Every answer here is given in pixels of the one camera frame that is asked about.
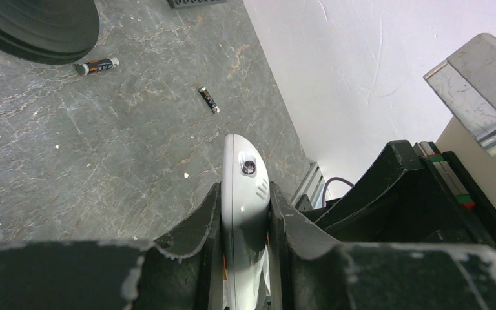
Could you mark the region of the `white remote control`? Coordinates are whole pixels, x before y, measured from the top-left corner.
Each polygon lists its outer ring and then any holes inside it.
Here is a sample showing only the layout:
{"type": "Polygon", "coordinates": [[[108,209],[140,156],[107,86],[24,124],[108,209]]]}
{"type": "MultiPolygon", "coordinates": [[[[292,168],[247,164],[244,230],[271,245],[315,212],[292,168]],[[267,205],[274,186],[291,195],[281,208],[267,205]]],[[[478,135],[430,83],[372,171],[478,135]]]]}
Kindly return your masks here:
{"type": "Polygon", "coordinates": [[[262,156],[241,135],[225,138],[220,193],[229,307],[256,309],[262,297],[270,185],[262,156]]]}

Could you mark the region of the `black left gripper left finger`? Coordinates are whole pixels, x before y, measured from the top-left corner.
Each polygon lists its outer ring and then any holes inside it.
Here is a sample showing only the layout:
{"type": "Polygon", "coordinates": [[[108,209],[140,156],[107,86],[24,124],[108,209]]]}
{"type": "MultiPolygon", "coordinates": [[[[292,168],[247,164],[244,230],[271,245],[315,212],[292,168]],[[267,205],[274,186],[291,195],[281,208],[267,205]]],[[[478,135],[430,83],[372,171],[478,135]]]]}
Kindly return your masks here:
{"type": "Polygon", "coordinates": [[[0,246],[0,309],[221,309],[220,184],[155,240],[0,246]]]}

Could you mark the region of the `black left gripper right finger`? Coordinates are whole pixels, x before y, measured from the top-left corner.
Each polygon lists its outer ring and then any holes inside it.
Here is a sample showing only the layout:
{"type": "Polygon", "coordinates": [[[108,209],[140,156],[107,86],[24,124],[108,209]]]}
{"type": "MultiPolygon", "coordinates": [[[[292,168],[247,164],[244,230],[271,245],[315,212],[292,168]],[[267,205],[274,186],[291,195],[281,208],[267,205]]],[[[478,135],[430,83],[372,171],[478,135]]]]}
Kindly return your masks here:
{"type": "Polygon", "coordinates": [[[340,242],[270,186],[273,309],[496,309],[485,245],[340,242]]]}

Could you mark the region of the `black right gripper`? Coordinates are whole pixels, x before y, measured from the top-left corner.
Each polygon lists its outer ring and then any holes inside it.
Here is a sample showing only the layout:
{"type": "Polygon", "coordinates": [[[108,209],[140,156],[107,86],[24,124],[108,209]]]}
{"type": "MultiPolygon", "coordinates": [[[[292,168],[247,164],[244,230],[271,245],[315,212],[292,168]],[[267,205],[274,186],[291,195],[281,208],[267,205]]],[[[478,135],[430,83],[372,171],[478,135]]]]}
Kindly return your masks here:
{"type": "Polygon", "coordinates": [[[452,151],[391,141],[341,198],[304,215],[342,242],[496,244],[496,208],[452,151]]]}

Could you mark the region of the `orange battery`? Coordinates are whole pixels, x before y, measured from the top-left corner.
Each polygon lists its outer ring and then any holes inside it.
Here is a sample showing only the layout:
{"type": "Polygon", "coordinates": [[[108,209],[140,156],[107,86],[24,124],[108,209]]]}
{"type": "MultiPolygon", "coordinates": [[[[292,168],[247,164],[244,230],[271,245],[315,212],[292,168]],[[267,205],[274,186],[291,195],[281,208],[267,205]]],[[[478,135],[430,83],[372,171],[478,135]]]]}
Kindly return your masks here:
{"type": "Polygon", "coordinates": [[[227,261],[225,254],[223,255],[223,281],[227,280],[227,261]]]}

